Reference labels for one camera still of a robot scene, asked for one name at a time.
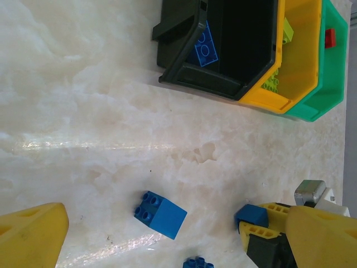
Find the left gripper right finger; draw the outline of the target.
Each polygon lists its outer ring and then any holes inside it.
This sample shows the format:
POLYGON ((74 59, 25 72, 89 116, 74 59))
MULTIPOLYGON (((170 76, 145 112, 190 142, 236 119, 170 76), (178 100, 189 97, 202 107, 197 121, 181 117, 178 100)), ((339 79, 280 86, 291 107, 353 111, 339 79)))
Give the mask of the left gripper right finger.
POLYGON ((298 267, 356 267, 355 218, 293 206, 287 239, 298 267))

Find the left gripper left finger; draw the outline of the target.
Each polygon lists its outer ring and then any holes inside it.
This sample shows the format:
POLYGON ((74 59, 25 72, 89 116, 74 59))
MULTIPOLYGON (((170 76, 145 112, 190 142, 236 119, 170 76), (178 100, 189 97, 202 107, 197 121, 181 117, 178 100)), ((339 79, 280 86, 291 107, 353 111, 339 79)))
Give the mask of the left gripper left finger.
POLYGON ((55 267, 68 229, 62 203, 1 215, 1 267, 55 267))

